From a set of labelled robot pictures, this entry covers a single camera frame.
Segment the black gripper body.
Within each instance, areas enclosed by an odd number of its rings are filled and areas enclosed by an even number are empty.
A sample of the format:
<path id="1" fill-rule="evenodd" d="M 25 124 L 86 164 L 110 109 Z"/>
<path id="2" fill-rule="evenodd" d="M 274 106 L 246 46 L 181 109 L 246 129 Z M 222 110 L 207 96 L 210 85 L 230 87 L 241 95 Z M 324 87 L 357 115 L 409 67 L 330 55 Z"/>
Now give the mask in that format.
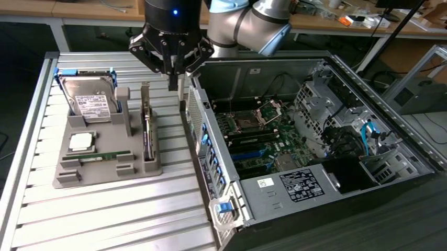
<path id="1" fill-rule="evenodd" d="M 202 41 L 201 1 L 146 1 L 143 36 L 158 53 L 189 53 Z"/>

